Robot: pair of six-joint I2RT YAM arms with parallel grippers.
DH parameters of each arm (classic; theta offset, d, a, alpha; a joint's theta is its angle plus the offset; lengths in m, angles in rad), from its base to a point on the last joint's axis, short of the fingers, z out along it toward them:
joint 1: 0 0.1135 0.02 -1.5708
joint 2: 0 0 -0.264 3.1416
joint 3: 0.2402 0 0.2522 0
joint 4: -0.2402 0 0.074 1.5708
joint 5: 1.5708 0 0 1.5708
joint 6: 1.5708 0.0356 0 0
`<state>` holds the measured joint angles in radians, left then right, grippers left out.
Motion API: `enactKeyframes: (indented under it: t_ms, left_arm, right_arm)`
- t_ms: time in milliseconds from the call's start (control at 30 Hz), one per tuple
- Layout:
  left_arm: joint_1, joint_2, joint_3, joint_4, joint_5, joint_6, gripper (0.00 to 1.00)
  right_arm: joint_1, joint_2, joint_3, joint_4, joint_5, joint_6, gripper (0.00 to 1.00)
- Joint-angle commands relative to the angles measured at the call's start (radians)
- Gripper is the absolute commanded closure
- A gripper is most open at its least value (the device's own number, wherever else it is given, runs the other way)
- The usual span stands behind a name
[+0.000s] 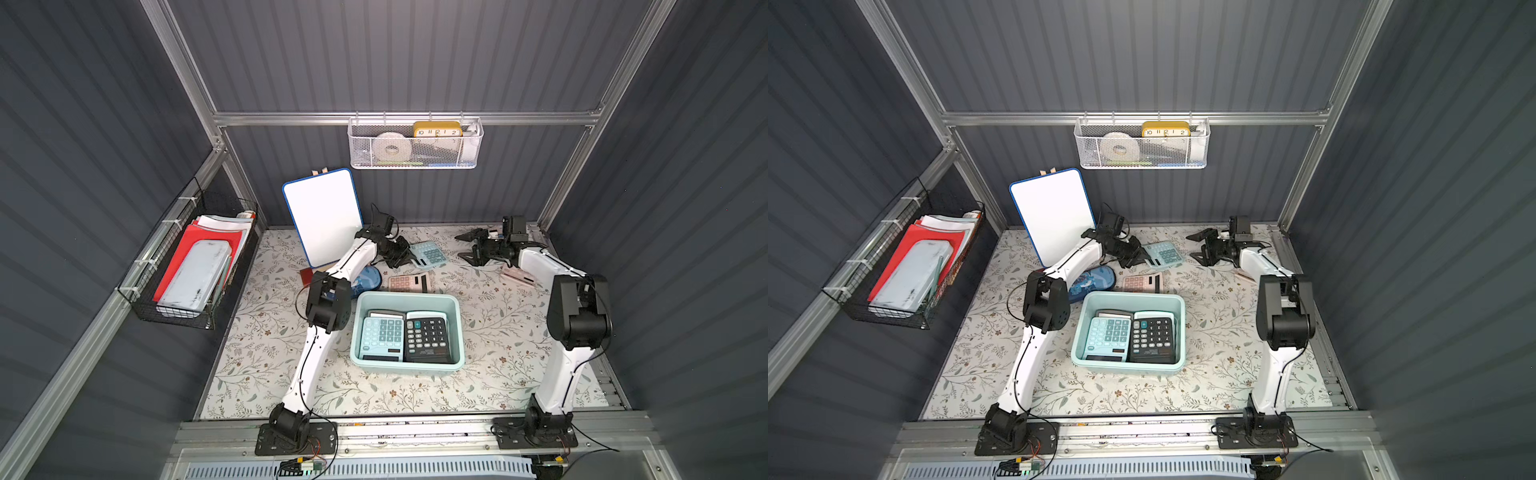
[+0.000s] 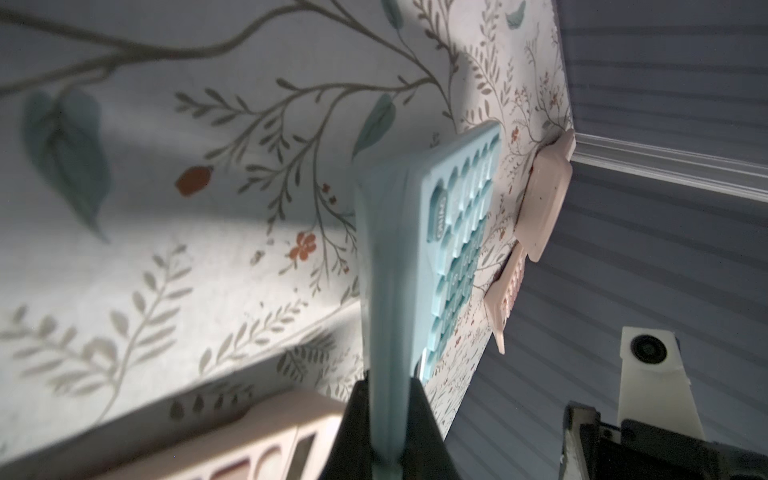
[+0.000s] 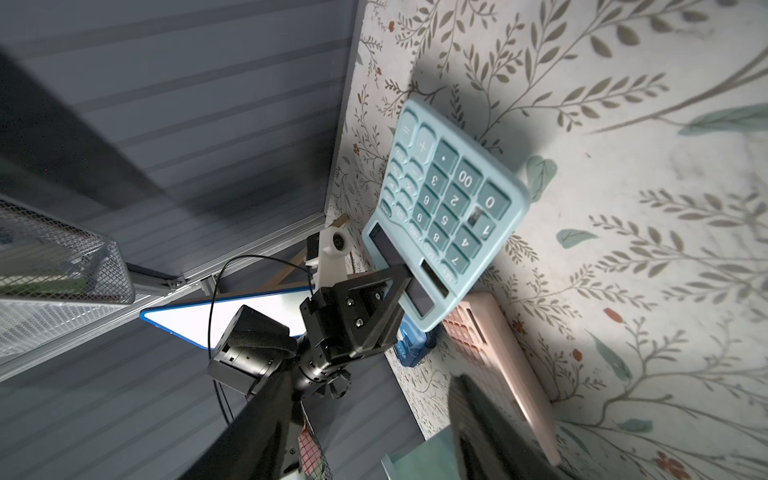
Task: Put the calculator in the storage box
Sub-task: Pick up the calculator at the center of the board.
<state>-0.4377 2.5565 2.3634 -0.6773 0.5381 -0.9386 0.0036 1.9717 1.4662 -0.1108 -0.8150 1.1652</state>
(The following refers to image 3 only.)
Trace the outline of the teal calculator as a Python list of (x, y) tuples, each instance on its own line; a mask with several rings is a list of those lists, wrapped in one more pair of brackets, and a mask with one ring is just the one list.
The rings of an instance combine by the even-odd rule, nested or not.
[(408, 268), (399, 304), (428, 332), (475, 285), (530, 203), (526, 186), (478, 142), (408, 100), (362, 240), (377, 269)]

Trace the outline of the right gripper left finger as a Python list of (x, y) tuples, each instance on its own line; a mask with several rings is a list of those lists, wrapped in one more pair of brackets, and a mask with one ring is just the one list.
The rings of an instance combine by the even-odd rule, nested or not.
[(275, 373), (183, 479), (279, 479), (292, 417), (287, 372)]

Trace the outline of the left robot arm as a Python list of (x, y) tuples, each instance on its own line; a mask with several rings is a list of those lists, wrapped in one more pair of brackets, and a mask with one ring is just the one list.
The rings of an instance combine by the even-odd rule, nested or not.
[(299, 306), (306, 328), (299, 338), (242, 306), (217, 344), (208, 374), (250, 397), (268, 377), (285, 372), (295, 400), (326, 386), (340, 398), (350, 383), (349, 364), (396, 344), (404, 316), (399, 301), (412, 279), (406, 266), (395, 265), (320, 288)]

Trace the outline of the mint green storage box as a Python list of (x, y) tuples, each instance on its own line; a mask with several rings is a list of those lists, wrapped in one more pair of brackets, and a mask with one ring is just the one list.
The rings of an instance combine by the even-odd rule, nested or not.
[(386, 455), (381, 465), (388, 479), (461, 479), (450, 426), (406, 454)]

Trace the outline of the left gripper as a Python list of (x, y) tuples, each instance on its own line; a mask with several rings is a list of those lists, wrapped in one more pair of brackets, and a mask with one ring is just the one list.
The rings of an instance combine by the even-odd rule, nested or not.
[(391, 348), (411, 280), (407, 266), (394, 265), (320, 288), (300, 306), (299, 353), (314, 363), (348, 363)]

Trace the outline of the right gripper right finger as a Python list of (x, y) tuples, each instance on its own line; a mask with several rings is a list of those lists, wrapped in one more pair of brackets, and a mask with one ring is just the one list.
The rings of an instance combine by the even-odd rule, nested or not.
[(566, 479), (534, 451), (467, 375), (454, 376), (448, 411), (462, 479)]

